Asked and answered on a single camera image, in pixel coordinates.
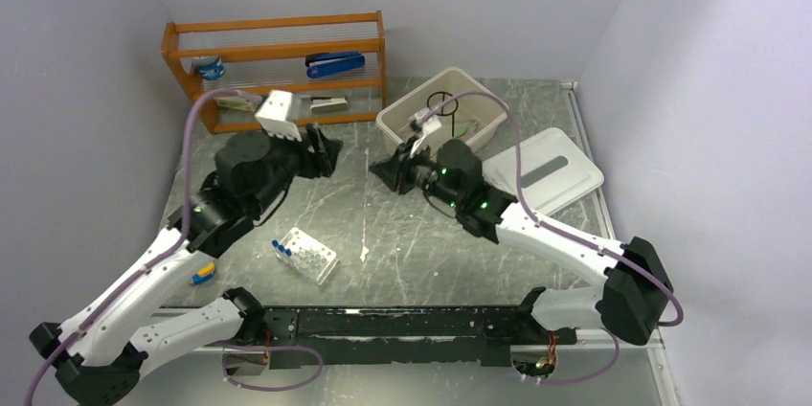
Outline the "black wire tripod stand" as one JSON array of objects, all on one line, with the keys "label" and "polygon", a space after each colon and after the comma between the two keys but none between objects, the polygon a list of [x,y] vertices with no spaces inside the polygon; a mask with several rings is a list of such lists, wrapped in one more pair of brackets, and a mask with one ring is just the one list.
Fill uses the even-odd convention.
[{"label": "black wire tripod stand", "polygon": [[456,112],[459,109],[459,102],[458,101],[450,101],[449,98],[452,98],[453,94],[448,91],[435,91],[431,93],[427,98],[425,105],[429,109],[433,109],[437,106],[440,107],[437,116],[440,117],[454,117]]}]

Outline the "beige plastic bin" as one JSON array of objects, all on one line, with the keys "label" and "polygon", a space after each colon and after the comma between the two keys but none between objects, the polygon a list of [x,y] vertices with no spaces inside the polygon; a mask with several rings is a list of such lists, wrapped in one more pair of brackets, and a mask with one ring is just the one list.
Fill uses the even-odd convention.
[{"label": "beige plastic bin", "polygon": [[412,135],[409,126],[411,116],[427,107],[426,98],[435,91],[448,91],[454,95],[465,93],[458,100],[459,109],[454,117],[440,117],[442,129],[428,138],[427,144],[432,151],[437,151],[445,142],[455,139],[457,129],[467,124],[475,124],[478,131],[468,134],[460,140],[472,150],[482,148],[495,134],[497,127],[507,118],[507,113],[495,101],[482,96],[471,96],[471,91],[484,92],[486,88],[457,67],[449,67],[421,85],[406,93],[399,100],[388,105],[378,113],[376,125],[384,134],[384,146],[392,152]]}]

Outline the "white plastic bin lid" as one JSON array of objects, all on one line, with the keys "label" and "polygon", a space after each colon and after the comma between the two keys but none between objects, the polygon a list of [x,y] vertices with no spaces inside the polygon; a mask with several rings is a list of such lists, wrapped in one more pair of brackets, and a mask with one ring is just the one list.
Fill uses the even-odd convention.
[{"label": "white plastic bin lid", "polygon": [[603,172],[561,129],[551,127],[521,142],[521,174],[515,148],[483,161],[485,181],[513,195],[520,183],[529,206],[554,214],[601,187]]}]

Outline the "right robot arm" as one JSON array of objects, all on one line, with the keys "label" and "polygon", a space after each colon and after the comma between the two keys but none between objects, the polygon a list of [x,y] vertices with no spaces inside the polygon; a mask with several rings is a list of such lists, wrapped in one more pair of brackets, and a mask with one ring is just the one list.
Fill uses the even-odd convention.
[{"label": "right robot arm", "polygon": [[663,324],[673,285],[650,241],[593,236],[525,207],[485,181],[482,160],[462,141],[445,143],[436,157],[402,144],[369,170],[393,192],[418,189],[443,203],[470,235],[539,254],[586,281],[583,288],[534,293],[516,319],[525,341],[564,328],[604,328],[642,346]]}]

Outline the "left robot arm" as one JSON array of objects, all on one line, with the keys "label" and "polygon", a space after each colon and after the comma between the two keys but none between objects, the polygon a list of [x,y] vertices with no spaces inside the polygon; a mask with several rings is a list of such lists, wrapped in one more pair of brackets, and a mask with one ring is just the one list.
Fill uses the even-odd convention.
[{"label": "left robot arm", "polygon": [[158,325],[147,318],[176,287],[273,215],[294,179],[331,176],[342,147],[316,124],[298,140],[258,130],[231,136],[198,192],[185,193],[121,277],[74,317],[31,332],[63,391],[80,405],[112,405],[156,368],[200,347],[265,344],[267,312],[241,287]]}]

